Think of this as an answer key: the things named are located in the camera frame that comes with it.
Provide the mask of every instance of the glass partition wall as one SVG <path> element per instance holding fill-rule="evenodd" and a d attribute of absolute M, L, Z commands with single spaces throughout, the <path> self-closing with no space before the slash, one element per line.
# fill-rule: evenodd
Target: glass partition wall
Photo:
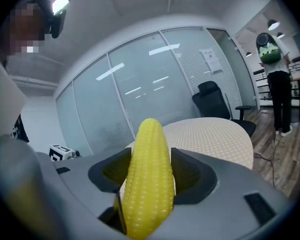
<path fill-rule="evenodd" d="M 212 48 L 222 70 L 211 72 L 201 49 Z M 215 81 L 234 118 L 241 105 L 232 69 L 205 28 L 176 28 L 134 39 L 98 58 L 56 99 L 69 148 L 82 156 L 118 152 L 133 142 L 141 122 L 162 126 L 200 116 L 192 95 Z"/>

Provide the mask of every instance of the beige tablecloth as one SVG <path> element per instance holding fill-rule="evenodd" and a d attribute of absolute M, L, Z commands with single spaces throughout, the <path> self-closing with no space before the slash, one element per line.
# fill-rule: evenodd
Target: beige tablecloth
<path fill-rule="evenodd" d="M 249 169 L 253 167 L 254 150 L 246 131 L 237 123 L 217 117 L 186 119 L 163 127 L 169 147 L 202 153 L 231 161 Z M 127 148 L 134 148 L 132 142 Z M 125 184 L 120 189 L 123 197 Z"/>

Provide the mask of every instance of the cable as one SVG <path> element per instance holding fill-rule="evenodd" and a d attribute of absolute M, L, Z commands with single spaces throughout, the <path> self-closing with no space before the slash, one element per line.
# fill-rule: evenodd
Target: cable
<path fill-rule="evenodd" d="M 274 163 L 273 162 L 274 162 L 274 159 L 275 159 L 275 154 L 276 154 L 276 148 L 277 148 L 277 146 L 276 146 L 276 134 L 274 133 L 273 135 L 274 135 L 273 136 L 274 150 L 273 150 L 272 159 L 264 158 L 262 156 L 262 154 L 260 154 L 260 153 L 253 153 L 253 157 L 254 158 L 258 158 L 258 159 L 263 159 L 265 161 L 270 162 L 271 167 L 272 167 L 272 184 L 273 184 L 274 188 L 276 188 L 276 184 L 275 184 L 275 167 L 274 167 Z"/>

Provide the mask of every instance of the chair armrest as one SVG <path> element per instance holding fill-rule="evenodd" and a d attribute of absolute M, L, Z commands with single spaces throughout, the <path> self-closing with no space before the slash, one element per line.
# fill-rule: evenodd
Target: chair armrest
<path fill-rule="evenodd" d="M 237 106 L 236 110 L 250 110 L 252 106 Z"/>
<path fill-rule="evenodd" d="M 244 119 L 244 112 L 245 110 L 250 110 L 251 106 L 237 106 L 235 110 L 240 110 L 240 120 Z"/>

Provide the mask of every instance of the black slot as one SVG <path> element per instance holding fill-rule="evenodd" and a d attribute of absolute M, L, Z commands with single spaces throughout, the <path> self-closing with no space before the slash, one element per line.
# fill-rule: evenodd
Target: black slot
<path fill-rule="evenodd" d="M 101 161 L 88 171 L 90 181 L 102 192 L 117 193 L 124 183 L 131 160 L 131 147 Z"/>
<path fill-rule="evenodd" d="M 67 167 L 60 167 L 60 168 L 56 169 L 56 172 L 58 174 L 63 174 L 63 173 L 69 172 L 69 171 L 70 171 L 70 169 Z"/>
<path fill-rule="evenodd" d="M 125 224 L 119 193 L 116 193 L 114 205 L 105 209 L 98 219 L 110 228 L 113 228 L 122 234 L 127 234 L 127 227 Z"/>
<path fill-rule="evenodd" d="M 215 171 L 207 164 L 171 148 L 171 167 L 175 180 L 174 205 L 194 205 L 207 197 L 217 184 Z"/>
<path fill-rule="evenodd" d="M 244 199 L 251 208 L 260 226 L 266 224 L 276 215 L 274 210 L 259 193 L 247 194 L 244 196 Z"/>

